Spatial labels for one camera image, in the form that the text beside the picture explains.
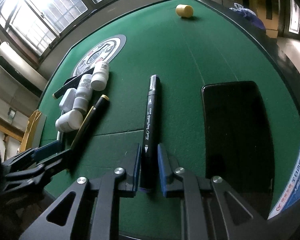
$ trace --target green felt table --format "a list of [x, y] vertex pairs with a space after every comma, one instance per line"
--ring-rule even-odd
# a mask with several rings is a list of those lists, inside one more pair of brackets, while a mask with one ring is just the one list
[[[175, 13], [178, 4], [194, 8], [193, 19]], [[254, 81], [270, 123], [275, 158], [272, 206], [284, 190], [300, 146], [300, 117], [284, 82], [265, 55], [242, 31], [196, 0], [167, 0], [127, 14], [77, 44], [65, 57], [39, 106], [47, 120], [41, 145], [56, 139], [61, 111], [52, 94], [68, 79], [85, 53], [108, 37], [127, 41], [110, 62], [102, 92], [110, 106], [82, 155], [74, 174], [55, 175], [45, 189], [58, 197], [79, 176], [96, 178], [118, 167], [132, 143], [142, 143], [149, 77], [162, 83], [161, 142], [181, 167], [205, 176], [205, 134], [201, 88], [207, 84]], [[179, 239], [180, 200], [137, 192], [120, 201], [120, 230], [139, 236]]]

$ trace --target white pill bottle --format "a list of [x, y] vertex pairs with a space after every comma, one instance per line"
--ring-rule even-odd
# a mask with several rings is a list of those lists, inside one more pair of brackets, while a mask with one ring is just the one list
[[89, 101], [92, 97], [91, 74], [85, 74], [80, 79], [72, 109], [78, 110], [81, 114], [86, 114]]
[[71, 132], [78, 130], [82, 122], [82, 114], [77, 110], [71, 110], [56, 120], [56, 129], [59, 132]]
[[109, 69], [109, 63], [104, 60], [95, 64], [91, 79], [91, 87], [93, 90], [102, 91], [106, 88], [109, 79]]

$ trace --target bottle label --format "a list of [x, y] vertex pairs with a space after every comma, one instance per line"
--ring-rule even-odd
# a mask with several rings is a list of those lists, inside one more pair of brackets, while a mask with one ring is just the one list
[[84, 80], [82, 80], [79, 84], [79, 87], [85, 87], [87, 89], [91, 89], [91, 86], [90, 86], [90, 83], [91, 83], [91, 79], [89, 78], [85, 78]]
[[104, 69], [107, 69], [108, 68], [108, 64], [106, 62], [103, 62], [101, 64], [101, 67], [100, 68], [104, 68]]

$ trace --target black marker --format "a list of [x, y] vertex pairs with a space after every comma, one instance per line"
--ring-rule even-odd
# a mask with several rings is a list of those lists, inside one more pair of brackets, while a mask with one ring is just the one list
[[150, 192], [155, 187], [158, 172], [158, 96], [160, 79], [157, 75], [150, 77], [146, 105], [146, 119], [143, 131], [141, 152], [140, 190]]

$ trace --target phone screen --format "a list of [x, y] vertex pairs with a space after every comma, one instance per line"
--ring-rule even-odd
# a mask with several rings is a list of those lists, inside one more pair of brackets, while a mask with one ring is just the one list
[[202, 88], [206, 177], [224, 178], [267, 218], [274, 181], [274, 150], [261, 94], [253, 81]]

